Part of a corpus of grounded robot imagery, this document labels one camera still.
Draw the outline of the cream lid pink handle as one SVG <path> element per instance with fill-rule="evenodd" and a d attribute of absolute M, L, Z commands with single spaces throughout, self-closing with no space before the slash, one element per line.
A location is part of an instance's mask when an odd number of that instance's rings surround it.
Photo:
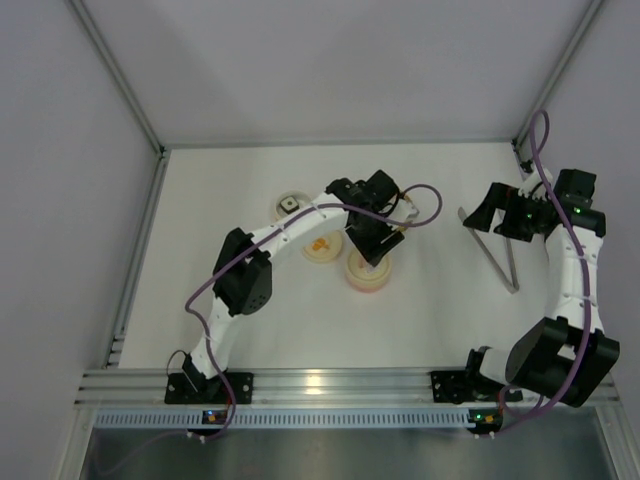
<path fill-rule="evenodd" d="M 359 282 L 381 282 L 391 275 L 392 261 L 385 255 L 376 266 L 370 265 L 360 252 L 353 248 L 346 261 L 346 274 Z"/>

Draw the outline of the cream lid orange handle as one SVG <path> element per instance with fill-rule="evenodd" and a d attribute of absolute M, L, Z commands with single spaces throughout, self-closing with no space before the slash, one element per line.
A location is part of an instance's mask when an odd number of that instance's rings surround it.
<path fill-rule="evenodd" d="M 312 263 L 330 263 L 340 256 L 343 245 L 343 234 L 340 231 L 333 231 L 305 246 L 302 249 L 302 254 Z"/>

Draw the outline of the metal tongs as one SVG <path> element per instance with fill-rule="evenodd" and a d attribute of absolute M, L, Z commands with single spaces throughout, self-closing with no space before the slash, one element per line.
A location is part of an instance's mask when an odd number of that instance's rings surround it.
<path fill-rule="evenodd" d="M 508 238 L 500 240 L 501 250 L 492 249 L 491 245 L 485 242 L 476 230 L 466 227 L 474 243 L 482 253 L 483 258 L 490 266 L 491 271 L 496 279 L 501 283 L 503 288 L 511 295 L 515 295 L 520 291 L 520 282 L 516 267 L 515 255 L 512 241 Z"/>

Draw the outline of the sushi roll piece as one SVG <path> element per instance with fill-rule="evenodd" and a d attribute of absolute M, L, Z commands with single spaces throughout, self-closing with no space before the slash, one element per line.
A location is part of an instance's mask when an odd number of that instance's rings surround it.
<path fill-rule="evenodd" d="M 284 199 L 281 202 L 281 206 L 285 211 L 295 211 L 299 208 L 299 205 L 294 198 Z"/>

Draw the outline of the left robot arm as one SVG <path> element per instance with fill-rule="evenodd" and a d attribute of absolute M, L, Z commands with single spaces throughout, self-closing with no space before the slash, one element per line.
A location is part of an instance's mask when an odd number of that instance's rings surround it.
<path fill-rule="evenodd" d="M 375 267 L 404 239 L 401 226 L 417 213 L 391 177 L 378 170 L 367 180 L 332 181 L 311 202 L 266 227 L 229 232 L 213 270 L 209 318 L 183 363 L 193 387 L 202 389 L 226 370 L 239 319 L 270 300 L 273 270 L 288 255 L 334 231 L 345 231 L 361 257 Z"/>

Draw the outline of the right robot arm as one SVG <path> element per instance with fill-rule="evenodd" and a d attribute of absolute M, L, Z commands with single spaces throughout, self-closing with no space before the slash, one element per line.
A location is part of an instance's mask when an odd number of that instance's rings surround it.
<path fill-rule="evenodd" d="M 538 174 L 519 188 L 494 182 L 479 207 L 460 216 L 473 234 L 492 231 L 524 242 L 541 235 L 548 258 L 543 318 L 510 350 L 483 346 L 470 352 L 471 375 L 547 398 L 563 390 L 562 403 L 579 407 L 617 362 L 620 344 L 605 335 L 598 312 L 606 216 L 592 207 L 595 182 L 592 173 L 563 169 L 554 200 Z"/>

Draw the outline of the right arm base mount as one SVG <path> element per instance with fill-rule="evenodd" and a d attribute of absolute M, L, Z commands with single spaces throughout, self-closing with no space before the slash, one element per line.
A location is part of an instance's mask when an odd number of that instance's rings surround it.
<path fill-rule="evenodd" d="M 462 368 L 429 373 L 435 403 L 460 405 L 470 402 L 497 402 L 507 385 L 503 370 L 507 353 L 488 346 L 471 349 Z"/>

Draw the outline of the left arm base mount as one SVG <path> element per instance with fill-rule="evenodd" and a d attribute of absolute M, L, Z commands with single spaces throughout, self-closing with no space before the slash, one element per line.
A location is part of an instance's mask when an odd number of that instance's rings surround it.
<path fill-rule="evenodd" d="M 236 399 L 239 405 L 252 403 L 254 375 L 250 372 L 228 372 L 226 385 L 219 376 L 207 379 L 196 372 L 183 371 L 168 376 L 164 403 L 168 405 L 225 404 Z"/>

